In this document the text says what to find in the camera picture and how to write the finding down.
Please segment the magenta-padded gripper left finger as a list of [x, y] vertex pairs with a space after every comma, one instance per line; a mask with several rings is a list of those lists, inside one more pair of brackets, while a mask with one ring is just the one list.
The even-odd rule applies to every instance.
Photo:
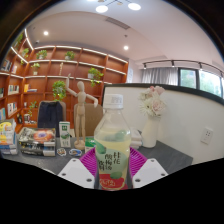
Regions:
[[95, 149], [89, 150], [80, 158], [72, 158], [58, 176], [81, 187], [93, 189], [97, 176]]

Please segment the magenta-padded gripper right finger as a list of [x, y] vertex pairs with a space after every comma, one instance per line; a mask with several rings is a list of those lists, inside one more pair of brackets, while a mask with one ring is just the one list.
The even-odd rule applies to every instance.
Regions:
[[168, 175], [155, 158], [147, 159], [133, 148], [130, 149], [129, 172], [134, 188], [141, 188]]

